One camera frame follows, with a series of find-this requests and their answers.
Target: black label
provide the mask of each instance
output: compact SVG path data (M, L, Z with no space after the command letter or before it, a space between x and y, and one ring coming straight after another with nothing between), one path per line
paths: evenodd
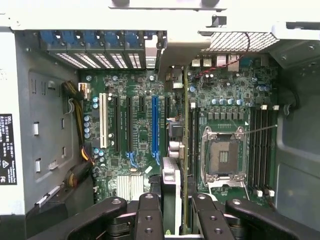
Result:
M17 185L12 114L0 114L0 185Z

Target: motherboard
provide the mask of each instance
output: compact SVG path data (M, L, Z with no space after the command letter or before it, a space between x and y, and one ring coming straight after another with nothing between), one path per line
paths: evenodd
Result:
M255 194L271 188L273 179L275 129L269 126L276 112L278 66L243 58L236 69L204 73L210 68L205 61L196 59L188 67L187 95L183 81L158 79L153 70L80 73L96 202L110 196L131 201L148 192L163 157L179 162L187 131L188 175L198 192L212 193L222 203L234 195L266 203Z

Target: blue pcie slot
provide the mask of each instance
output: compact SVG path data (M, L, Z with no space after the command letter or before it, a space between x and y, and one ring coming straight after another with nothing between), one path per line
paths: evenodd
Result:
M155 158L156 163L159 165L159 141L158 141L158 109L159 98L158 96L152 96L152 157Z

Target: metal bracket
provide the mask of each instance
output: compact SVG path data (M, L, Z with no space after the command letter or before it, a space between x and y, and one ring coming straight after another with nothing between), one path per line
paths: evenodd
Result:
M158 79L165 81L168 68L187 66L202 49L210 47L211 37L201 36L197 31L184 28L167 31L167 38L160 56Z

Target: black clamp arm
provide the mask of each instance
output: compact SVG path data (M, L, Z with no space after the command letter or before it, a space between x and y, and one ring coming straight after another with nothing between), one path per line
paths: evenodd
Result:
M320 232L246 199L225 202L225 212L262 232L263 239L319 240Z
M120 197L109 197L84 212L29 238L29 240L78 240L96 239L106 229L106 222L127 210L127 201Z

